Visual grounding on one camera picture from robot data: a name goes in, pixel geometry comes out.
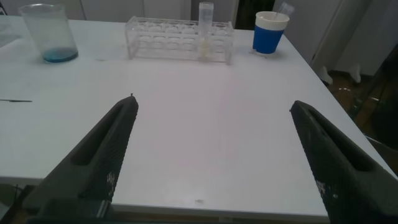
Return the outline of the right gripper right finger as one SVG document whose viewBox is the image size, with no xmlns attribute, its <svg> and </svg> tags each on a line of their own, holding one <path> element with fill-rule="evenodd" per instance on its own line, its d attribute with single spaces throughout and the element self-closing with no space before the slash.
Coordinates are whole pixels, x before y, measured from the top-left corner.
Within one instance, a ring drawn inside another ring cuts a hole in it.
<svg viewBox="0 0 398 224">
<path fill-rule="evenodd" d="M 311 105 L 290 112 L 330 222 L 397 222 L 397 179 Z"/>
</svg>

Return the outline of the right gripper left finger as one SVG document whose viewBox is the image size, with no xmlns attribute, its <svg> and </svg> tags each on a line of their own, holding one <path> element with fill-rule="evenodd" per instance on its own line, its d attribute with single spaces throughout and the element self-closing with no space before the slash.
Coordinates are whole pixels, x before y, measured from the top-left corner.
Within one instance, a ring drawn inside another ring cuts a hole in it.
<svg viewBox="0 0 398 224">
<path fill-rule="evenodd" d="M 39 217 L 102 218 L 109 210 L 139 105 L 118 101 L 23 201 Z"/>
</svg>

